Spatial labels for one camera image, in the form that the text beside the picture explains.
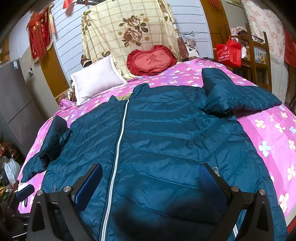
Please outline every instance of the red ruffle trim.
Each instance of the red ruffle trim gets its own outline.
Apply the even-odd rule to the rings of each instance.
[[[169,63],[166,66],[164,66],[160,71],[155,71],[155,70],[148,70],[147,71],[147,70],[142,69],[141,67],[139,67],[139,66],[137,66],[135,64],[136,57],[139,56],[140,54],[143,54],[143,52],[145,52],[145,53],[153,53],[154,51],[157,51],[157,50],[163,50],[170,57]],[[126,65],[127,65],[128,69],[129,69],[129,71],[133,75],[136,75],[136,76],[143,76],[143,75],[153,76],[153,75],[160,74],[161,72],[165,71],[166,69],[174,66],[176,63],[177,63],[177,59],[173,56],[173,54],[172,54],[172,52],[170,51],[169,48],[167,48],[166,46],[163,46],[163,45],[155,45],[152,48],[152,50],[141,51],[141,50],[136,49],[136,50],[132,51],[128,55]]]

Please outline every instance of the red tote bag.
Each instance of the red tote bag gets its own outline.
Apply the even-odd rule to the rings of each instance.
[[[242,65],[242,45],[229,39],[226,44],[216,44],[217,60],[229,67],[238,67]]]

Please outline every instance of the red pennant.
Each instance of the red pennant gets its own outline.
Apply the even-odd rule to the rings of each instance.
[[[64,5],[63,5],[63,9],[67,8],[71,2],[73,2],[73,0],[65,0]]]

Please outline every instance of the white pillow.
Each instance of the white pillow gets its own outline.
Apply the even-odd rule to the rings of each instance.
[[[71,78],[78,106],[104,91],[127,84],[115,68],[112,54],[71,74]]]

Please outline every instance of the white zipper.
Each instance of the white zipper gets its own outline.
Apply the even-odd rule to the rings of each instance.
[[[117,164],[118,164],[118,157],[119,157],[119,146],[120,146],[121,138],[122,138],[122,135],[123,135],[124,122],[126,120],[126,110],[127,110],[128,102],[129,102],[129,99],[128,99],[127,103],[126,103],[126,107],[125,107],[125,110],[124,110],[124,115],[123,115],[123,120],[122,120],[122,127],[121,127],[121,133],[120,133],[120,137],[119,137],[119,140],[118,140],[118,143],[117,143],[117,147],[116,147],[116,158],[115,158],[115,162],[114,162],[114,171],[113,171],[113,175],[112,175],[112,179],[111,179],[111,183],[110,183],[108,204],[107,204],[106,215],[105,215],[105,219],[104,219],[104,223],[103,223],[103,228],[102,228],[101,241],[105,241],[105,238],[106,238],[107,223],[108,223],[108,220],[109,220],[109,215],[110,215],[110,210],[111,210],[111,202],[112,202],[112,195],[113,195],[113,186],[114,186],[114,182],[115,182],[115,176],[116,176],[116,173],[117,173]]]
[[[238,229],[237,229],[237,225],[235,224],[234,228],[233,228],[233,233],[234,233],[234,237],[237,237],[237,234],[239,233]]]

